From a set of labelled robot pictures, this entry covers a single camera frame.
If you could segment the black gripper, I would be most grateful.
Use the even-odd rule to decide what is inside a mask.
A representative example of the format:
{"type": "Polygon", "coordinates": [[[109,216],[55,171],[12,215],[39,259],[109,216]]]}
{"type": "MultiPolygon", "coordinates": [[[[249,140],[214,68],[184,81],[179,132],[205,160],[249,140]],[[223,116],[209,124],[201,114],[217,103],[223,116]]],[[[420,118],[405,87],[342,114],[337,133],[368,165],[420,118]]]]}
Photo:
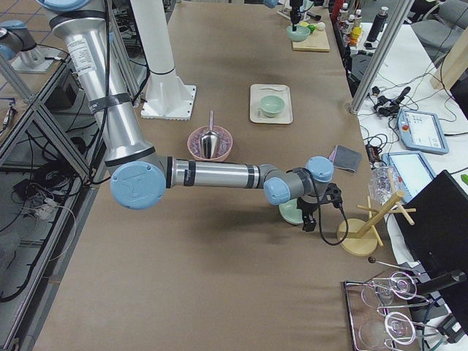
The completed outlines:
{"type": "Polygon", "coordinates": [[[334,208],[343,209],[343,200],[341,190],[335,183],[329,183],[325,193],[319,196],[319,200],[315,196],[306,195],[297,199],[297,209],[301,210],[303,227],[305,232],[313,232],[316,227],[316,219],[313,217],[315,211],[321,205],[331,203],[334,208]]]}
{"type": "Polygon", "coordinates": [[[300,18],[303,7],[303,0],[290,0],[290,18],[300,18]]]}

